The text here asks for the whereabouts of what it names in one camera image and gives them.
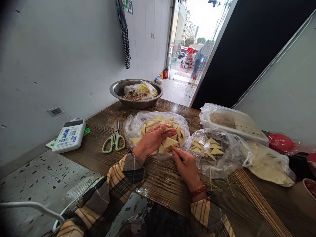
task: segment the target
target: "sky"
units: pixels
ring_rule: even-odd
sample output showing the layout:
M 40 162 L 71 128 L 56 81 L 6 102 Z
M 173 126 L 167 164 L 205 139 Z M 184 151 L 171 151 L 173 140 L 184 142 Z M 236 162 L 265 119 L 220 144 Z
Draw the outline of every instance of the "sky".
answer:
M 225 2 L 225 0 L 219 1 L 221 5 L 213 7 L 213 4 L 208 3 L 208 0 L 187 0 L 187 10 L 190 10 L 191 13 L 190 21 L 193 25 L 198 26 L 196 39 L 204 37 L 206 40 L 210 40 L 212 38 L 217 19 L 221 15 Z

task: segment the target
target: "white device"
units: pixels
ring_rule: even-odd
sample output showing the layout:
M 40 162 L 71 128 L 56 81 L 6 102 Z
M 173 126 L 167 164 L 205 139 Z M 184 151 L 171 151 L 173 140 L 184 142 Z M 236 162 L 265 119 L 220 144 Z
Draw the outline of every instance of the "white device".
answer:
M 75 118 L 65 123 L 56 139 L 52 152 L 59 154 L 79 148 L 85 127 L 86 122 L 81 118 Z

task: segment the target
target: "metal bowl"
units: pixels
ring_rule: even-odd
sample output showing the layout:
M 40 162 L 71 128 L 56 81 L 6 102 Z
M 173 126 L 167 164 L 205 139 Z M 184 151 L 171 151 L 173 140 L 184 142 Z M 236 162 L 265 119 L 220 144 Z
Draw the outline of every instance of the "metal bowl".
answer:
M 132 101 L 130 99 L 125 99 L 122 96 L 124 96 L 124 87 L 125 86 L 130 86 L 136 83 L 141 83 L 142 81 L 146 81 L 149 84 L 151 84 L 154 88 L 156 88 L 158 95 L 156 97 L 154 97 L 153 99 L 147 99 L 147 100 L 139 100 L 139 101 Z M 117 99 L 119 99 L 122 104 L 133 108 L 133 109 L 146 109 L 149 108 L 151 106 L 154 106 L 155 103 L 157 102 L 157 100 L 163 95 L 164 90 L 162 89 L 162 87 L 160 85 L 158 85 L 157 83 L 154 83 L 152 81 L 147 81 L 147 80 L 136 80 L 136 79 L 128 79 L 128 80 L 122 80 L 122 81 L 118 81 L 113 83 L 110 86 L 110 92 L 111 94 L 116 97 Z

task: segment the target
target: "wooden table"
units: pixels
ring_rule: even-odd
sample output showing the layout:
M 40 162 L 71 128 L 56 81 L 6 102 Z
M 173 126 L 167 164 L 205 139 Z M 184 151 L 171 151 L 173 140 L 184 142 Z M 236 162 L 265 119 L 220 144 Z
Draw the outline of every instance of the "wooden table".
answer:
M 104 141 L 113 134 L 116 120 L 119 121 L 119 133 L 124 134 L 123 122 L 130 115 L 140 110 L 130 109 L 116 102 L 87 120 L 91 132 L 77 150 L 64 153 L 69 158 L 90 170 L 106 175 L 109 168 L 119 161 L 130 149 L 110 154 L 101 153 Z M 155 107 L 145 111 L 173 112 L 182 115 L 188 122 L 190 134 L 202 129 L 199 110 L 159 99 Z M 173 159 L 159 161 L 148 159 L 145 163 L 147 177 L 144 184 L 136 190 L 140 195 L 172 209 L 185 216 L 190 214 L 190 197 L 188 189 L 179 175 Z M 306 216 L 287 195 L 286 188 L 263 181 L 248 172 L 250 178 L 269 202 L 276 214 L 283 221 L 293 236 L 315 236 L 316 223 Z M 233 197 L 226 180 L 212 180 L 212 188 L 238 237 L 275 236 L 255 206 L 245 197 L 237 186 L 233 175 L 228 176 L 236 197 Z M 209 187 L 209 178 L 201 177 Z

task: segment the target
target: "wall socket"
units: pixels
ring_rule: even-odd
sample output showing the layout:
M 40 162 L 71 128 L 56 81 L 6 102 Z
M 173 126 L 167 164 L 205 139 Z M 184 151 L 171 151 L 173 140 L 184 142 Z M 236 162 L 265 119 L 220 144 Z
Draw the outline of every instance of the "wall socket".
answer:
M 62 109 L 59 108 L 59 107 L 56 107 L 56 108 L 52 108 L 50 110 L 47 110 L 48 113 L 51 115 L 51 116 L 57 116 L 57 115 L 60 115 L 63 113 Z

